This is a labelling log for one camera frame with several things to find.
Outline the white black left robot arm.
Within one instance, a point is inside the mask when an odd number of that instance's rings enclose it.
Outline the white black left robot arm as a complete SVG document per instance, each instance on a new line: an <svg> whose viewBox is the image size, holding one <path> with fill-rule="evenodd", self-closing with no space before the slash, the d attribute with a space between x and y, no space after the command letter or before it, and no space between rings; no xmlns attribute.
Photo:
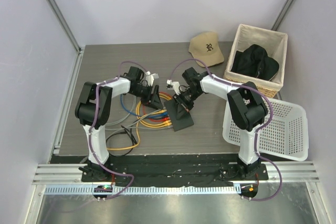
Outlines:
<svg viewBox="0 0 336 224"><path fill-rule="evenodd" d="M83 182L105 182L112 177L105 135L112 99L129 93L152 108L163 109L158 79L157 73L131 66L128 72L113 79L84 83L75 108L75 117L85 131L89 147L87 165L79 168Z"/></svg>

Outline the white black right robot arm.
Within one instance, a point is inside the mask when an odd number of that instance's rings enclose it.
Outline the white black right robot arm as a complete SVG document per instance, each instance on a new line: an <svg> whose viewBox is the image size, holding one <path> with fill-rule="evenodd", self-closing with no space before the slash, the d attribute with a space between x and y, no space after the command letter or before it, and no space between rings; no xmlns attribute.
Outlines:
<svg viewBox="0 0 336 224"><path fill-rule="evenodd" d="M257 133L265 123L266 115L272 114L270 102L250 81L244 84L230 82L208 72L198 73L194 68L185 70L182 77L186 86L177 81L167 81L167 88L175 91L173 98L165 103L173 129L179 131L194 124L190 111L203 93L226 100L231 117L240 129L237 176L250 179L261 165L256 150Z"/></svg>

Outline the black network switch box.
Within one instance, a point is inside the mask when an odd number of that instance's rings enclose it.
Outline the black network switch box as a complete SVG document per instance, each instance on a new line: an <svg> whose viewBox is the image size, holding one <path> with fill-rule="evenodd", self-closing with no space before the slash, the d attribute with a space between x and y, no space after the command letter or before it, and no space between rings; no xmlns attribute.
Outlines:
<svg viewBox="0 0 336 224"><path fill-rule="evenodd" d="M189 112L177 103L174 99L164 102L168 116L172 122L173 130L175 132L183 130L194 125L194 121Z"/></svg>

